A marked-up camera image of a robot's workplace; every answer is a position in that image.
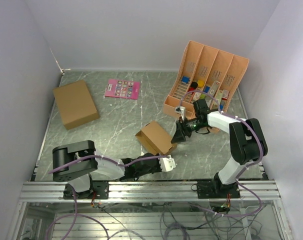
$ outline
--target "metal extrusion frame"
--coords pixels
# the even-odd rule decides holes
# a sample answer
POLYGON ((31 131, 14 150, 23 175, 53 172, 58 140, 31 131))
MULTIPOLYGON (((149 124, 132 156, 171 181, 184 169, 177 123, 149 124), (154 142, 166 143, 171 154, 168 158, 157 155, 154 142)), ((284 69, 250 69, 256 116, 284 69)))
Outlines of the metal extrusion frame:
MULTIPOLYGON (((222 199, 198 199, 192 190, 196 181, 110 181, 108 199, 97 199, 97 203, 159 203, 159 202, 217 202, 222 199)), ((280 200, 281 196, 273 180, 242 180, 245 187, 253 190, 263 201, 280 200)), ((65 182, 26 182, 20 198, 21 202, 72 203, 72 199, 63 199, 65 182)), ((240 198, 233 201, 257 201, 249 191, 240 187, 240 198)), ((90 203, 90 199, 79 199, 79 203, 90 203)))
MULTIPOLYGON (((198 199, 197 192, 192 190, 196 181, 143 181, 143 182, 109 182, 108 199, 96 200, 97 203, 163 203, 163 202, 219 202, 226 199, 198 199)), ((273 203, 277 227, 284 240, 293 240, 281 196, 274 180, 241 180, 241 184, 253 190, 262 201, 273 203)), ((72 199, 63 199, 66 183, 26 182, 23 185, 13 224, 8 233, 8 240, 16 240, 24 224, 29 203, 72 203, 72 199)), ((247 190, 240 188, 240 198, 233 202, 257 202, 257 198, 247 190)), ((78 203, 90 203, 90 199, 79 199, 78 203)))

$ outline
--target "brown cardboard box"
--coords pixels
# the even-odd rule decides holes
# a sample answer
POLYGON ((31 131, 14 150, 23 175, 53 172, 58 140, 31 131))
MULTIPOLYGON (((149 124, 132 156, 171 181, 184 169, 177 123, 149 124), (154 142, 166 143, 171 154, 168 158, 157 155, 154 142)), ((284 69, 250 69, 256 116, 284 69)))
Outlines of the brown cardboard box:
POLYGON ((171 143, 172 137, 156 121, 148 123, 135 136, 154 155, 168 155, 177 147, 177 143, 171 143))
POLYGON ((67 130, 99 119, 100 116, 84 80, 54 88, 52 91, 62 123, 67 130))

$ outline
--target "black mounting plate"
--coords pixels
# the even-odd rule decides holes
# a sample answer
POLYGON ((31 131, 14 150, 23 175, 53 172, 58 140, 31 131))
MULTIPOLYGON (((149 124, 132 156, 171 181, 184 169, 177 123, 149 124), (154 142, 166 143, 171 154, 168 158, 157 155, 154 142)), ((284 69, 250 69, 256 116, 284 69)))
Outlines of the black mounting plate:
POLYGON ((241 197, 237 183, 228 185, 228 188, 215 191, 213 180, 201 180, 196 183, 196 191, 199 199, 226 199, 227 194, 230 198, 239 199, 241 197))
MULTIPOLYGON (((92 191, 82 192, 77 196, 77 199, 92 199, 93 192, 96 193, 95 199, 105 200, 108 199, 109 195, 109 183, 107 181, 92 181, 92 191)), ((66 184, 65 190, 63 191, 63 199, 70 200, 74 199, 73 190, 69 184, 66 184)))

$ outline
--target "small toy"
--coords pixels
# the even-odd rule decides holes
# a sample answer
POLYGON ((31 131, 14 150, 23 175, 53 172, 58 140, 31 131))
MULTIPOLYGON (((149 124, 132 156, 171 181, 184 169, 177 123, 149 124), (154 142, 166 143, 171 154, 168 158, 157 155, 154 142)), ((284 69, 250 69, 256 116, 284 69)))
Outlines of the small toy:
MULTIPOLYGON (((208 93, 208 91, 210 90, 210 86, 206 85, 205 89, 203 90, 203 92, 208 93)), ((200 95, 199 99, 204 99, 206 97, 205 94, 200 95)))
POLYGON ((205 82, 202 80, 198 80, 197 83, 198 83, 198 87, 200 88, 202 88, 205 85, 205 82))
POLYGON ((187 77, 187 76, 182 76, 181 82, 182 82, 183 84, 188 84, 189 81, 190 81, 190 78, 189 78, 189 77, 187 77))
POLYGON ((198 83, 193 81, 188 89, 188 92, 189 91, 194 91, 196 88, 198 88, 198 83))

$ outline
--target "robotic arm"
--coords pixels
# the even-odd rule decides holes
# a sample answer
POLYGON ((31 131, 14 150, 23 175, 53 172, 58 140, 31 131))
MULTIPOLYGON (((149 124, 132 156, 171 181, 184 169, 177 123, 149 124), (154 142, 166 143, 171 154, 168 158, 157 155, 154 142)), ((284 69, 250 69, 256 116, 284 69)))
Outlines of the robotic arm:
MULTIPOLYGON (((58 146, 52 150, 53 168, 59 168, 65 164, 73 162, 79 158, 86 158, 77 164, 53 172, 54 182, 68 182, 77 192, 78 199, 88 199, 93 193, 100 193, 101 199, 107 199, 108 191, 106 181, 93 181, 90 173, 97 173, 104 176, 104 180, 135 180, 146 174, 159 172, 169 172, 176 167, 175 160, 171 157, 157 157, 151 153, 146 153, 137 158, 111 159, 113 162, 105 160, 103 157, 96 158, 91 156, 102 156, 96 152, 95 144, 91 140, 71 143, 58 146), (131 162, 143 158, 152 158, 131 162)), ((68 184, 64 192, 64 198, 73 199, 72 189, 68 184)))
MULTIPOLYGON (((175 111, 181 114, 176 122, 176 132, 171 143, 186 141, 193 131, 202 128, 218 128, 230 137, 231 157, 225 167, 214 176, 211 181, 211 190, 218 195, 225 196, 234 187, 236 176, 243 170, 249 161, 257 161, 260 156, 258 143, 252 133, 240 121, 220 114, 217 109, 211 110, 205 99, 199 99, 193 103, 196 118, 187 120, 184 118, 185 108, 176 107, 175 111)), ((263 155, 268 152, 268 147, 257 119, 243 119, 254 130, 262 146, 263 155)))
MULTIPOLYGON (((219 128, 229 134, 230 137, 230 152, 231 158, 220 170, 214 178, 205 186, 204 184, 197 185, 200 192, 209 198, 224 198, 226 194, 231 192, 231 189, 238 188, 236 184, 236 176, 248 164, 249 161, 256 161, 260 156, 260 151, 256 140, 247 127, 238 120, 232 119, 220 114, 217 109, 209 109, 205 99, 199 99, 193 103, 196 118, 187 120, 184 117, 184 107, 177 107, 175 111, 181 114, 181 117, 176 122, 176 132, 171 140, 171 143, 181 143, 186 141, 186 137, 191 137, 192 132, 202 128, 219 128)), ((268 148, 265 138, 259 124, 255 118, 247 119, 247 124, 254 130, 257 135, 265 156, 268 148)), ((78 158, 101 155, 96 153, 93 141, 87 140, 77 143, 72 143, 64 146, 59 146, 53 149, 53 168, 58 168, 68 164, 78 158)), ((80 161, 77 164, 62 168, 53 173, 54 182, 68 182, 74 187, 79 199, 87 199, 93 196, 93 192, 100 193, 101 199, 108 198, 108 183, 103 181, 92 181, 89 173, 95 172, 105 175, 109 180, 135 180, 146 174, 158 172, 169 172, 176 167, 175 160, 171 157, 157 157, 151 153, 146 153, 137 158, 122 158, 113 159, 114 163, 95 157, 80 161), (131 162, 141 159, 154 157, 144 161, 131 162)), ((64 194, 66 199, 73 198, 72 190, 66 187, 64 194)))

